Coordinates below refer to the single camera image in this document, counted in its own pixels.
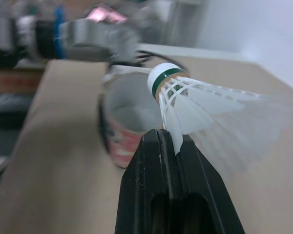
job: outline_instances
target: pink object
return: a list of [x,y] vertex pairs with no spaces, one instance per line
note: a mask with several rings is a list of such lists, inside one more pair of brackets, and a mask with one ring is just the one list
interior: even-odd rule
[[100,4],[89,13],[87,19],[91,19],[95,22],[107,20],[110,23],[117,24],[126,21],[127,17],[104,4]]

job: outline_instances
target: shuttlecock cork base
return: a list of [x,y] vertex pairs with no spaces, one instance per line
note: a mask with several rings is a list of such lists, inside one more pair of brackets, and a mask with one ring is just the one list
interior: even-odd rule
[[161,86],[169,79],[180,77],[190,77],[180,67],[172,63],[162,63],[156,66],[149,74],[147,79],[147,86],[153,97],[158,101]]

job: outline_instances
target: black cable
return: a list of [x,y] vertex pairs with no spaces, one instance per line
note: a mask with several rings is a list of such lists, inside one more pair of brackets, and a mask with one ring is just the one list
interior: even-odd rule
[[147,55],[151,55],[151,56],[154,56],[154,57],[164,59],[164,60],[166,60],[166,61],[168,61],[170,63],[173,63],[173,64],[177,65],[178,67],[180,67],[185,72],[188,72],[188,69],[181,62],[176,61],[176,60],[174,60],[172,58],[169,58],[169,57],[166,57],[164,55],[160,55],[160,54],[157,54],[157,53],[154,53],[154,52],[146,51],[146,50],[139,50],[138,52],[141,53],[141,54],[147,54]]
[[160,54],[157,54],[157,53],[154,53],[154,52],[146,51],[146,50],[139,50],[138,52],[143,54],[143,55],[138,55],[136,57],[137,59],[141,59],[141,60],[138,60],[136,62],[113,62],[113,61],[111,61],[108,64],[108,71],[114,65],[123,65],[123,66],[131,66],[131,67],[144,67],[144,63],[150,61],[154,57],[158,57],[158,58],[166,60],[166,61],[168,61],[170,63],[173,63],[173,64],[177,65],[178,67],[180,67],[185,72],[188,72],[188,69],[181,62],[176,61],[176,60],[174,60],[172,58],[169,58],[169,57],[166,57],[164,55],[160,55]]

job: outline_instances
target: shuttlecock feather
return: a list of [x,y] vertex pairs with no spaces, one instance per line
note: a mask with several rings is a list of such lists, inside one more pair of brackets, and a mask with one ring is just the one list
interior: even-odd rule
[[182,134],[190,135],[225,177],[260,158],[291,121],[293,109],[273,97],[194,80],[171,63],[152,70],[148,87],[160,105],[175,154]]

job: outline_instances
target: cardboard box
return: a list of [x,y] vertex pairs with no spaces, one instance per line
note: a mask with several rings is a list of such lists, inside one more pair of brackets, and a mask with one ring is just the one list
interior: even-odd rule
[[0,93],[35,93],[43,69],[39,70],[0,70]]

